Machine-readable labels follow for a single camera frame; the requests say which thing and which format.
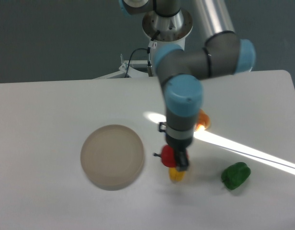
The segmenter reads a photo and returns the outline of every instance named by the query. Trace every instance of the white table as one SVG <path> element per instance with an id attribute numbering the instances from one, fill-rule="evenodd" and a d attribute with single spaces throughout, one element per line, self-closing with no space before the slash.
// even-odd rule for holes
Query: white table
<path id="1" fill-rule="evenodd" d="M 211 133 L 295 163 L 295 90 L 285 71 L 206 80 Z M 0 230 L 295 229 L 295 175 L 195 140 L 183 183 L 153 152 L 165 140 L 146 111 L 163 114 L 156 78 L 0 84 Z M 87 136 L 107 124 L 132 128 L 145 148 L 137 180 L 94 186 L 80 165 Z M 221 172 L 252 174 L 238 189 Z"/>

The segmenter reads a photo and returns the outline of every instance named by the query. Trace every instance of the silver metal tube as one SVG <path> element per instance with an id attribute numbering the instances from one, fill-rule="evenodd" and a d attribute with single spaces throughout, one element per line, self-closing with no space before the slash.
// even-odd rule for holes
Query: silver metal tube
<path id="1" fill-rule="evenodd" d="M 184 26 L 182 11 L 179 11 L 178 14 L 170 18 L 160 17 L 155 13 L 153 15 L 153 21 L 152 28 L 155 31 L 159 30 L 160 33 L 175 34 Z"/>
<path id="2" fill-rule="evenodd" d="M 223 31 L 235 31 L 224 0 L 193 0 L 193 5 L 203 39 Z"/>
<path id="3" fill-rule="evenodd" d="M 148 66 L 147 67 L 147 73 L 149 77 L 153 77 L 154 76 L 154 72 L 153 72 L 153 67 L 152 66 Z"/>

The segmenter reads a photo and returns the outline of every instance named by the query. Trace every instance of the metal bracket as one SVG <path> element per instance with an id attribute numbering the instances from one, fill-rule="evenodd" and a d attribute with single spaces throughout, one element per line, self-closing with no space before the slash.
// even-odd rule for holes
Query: metal bracket
<path id="1" fill-rule="evenodd" d="M 120 70 L 121 72 L 126 73 L 126 67 L 125 67 L 125 65 L 121 65 L 121 66 L 119 67 L 119 70 Z M 134 69 L 134 68 L 132 68 L 132 67 L 130 67 L 130 66 L 128 67 L 128 72 L 127 72 L 127 74 L 128 74 L 128 76 L 131 77 L 131 78 L 148 78 L 148 73 L 141 72 L 141 71 L 136 70 L 136 69 Z"/>
<path id="2" fill-rule="evenodd" d="M 158 126 L 158 131 L 160 133 L 165 133 L 167 129 L 167 124 L 166 122 L 159 122 L 159 126 Z"/>

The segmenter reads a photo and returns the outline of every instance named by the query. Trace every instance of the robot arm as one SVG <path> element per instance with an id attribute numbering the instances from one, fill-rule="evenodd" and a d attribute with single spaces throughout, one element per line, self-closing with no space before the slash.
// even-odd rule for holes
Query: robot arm
<path id="1" fill-rule="evenodd" d="M 235 34 L 224 0 L 193 0 L 205 40 L 204 47 L 195 52 L 185 52 L 174 44 L 176 38 L 169 36 L 172 30 L 179 30 L 182 34 L 182 27 L 170 26 L 174 25 L 176 16 L 181 12 L 179 0 L 121 1 L 128 12 L 153 10 L 155 16 L 151 18 L 157 18 L 157 25 L 162 28 L 156 40 L 172 40 L 172 44 L 156 51 L 152 65 L 166 105 L 166 128 L 160 124 L 159 130 L 166 133 L 166 142 L 173 149 L 176 169 L 186 171 L 189 166 L 186 148 L 193 140 L 194 126 L 203 101 L 199 80 L 250 71 L 256 58 L 254 46 Z M 141 4 L 136 8 L 130 2 Z"/>

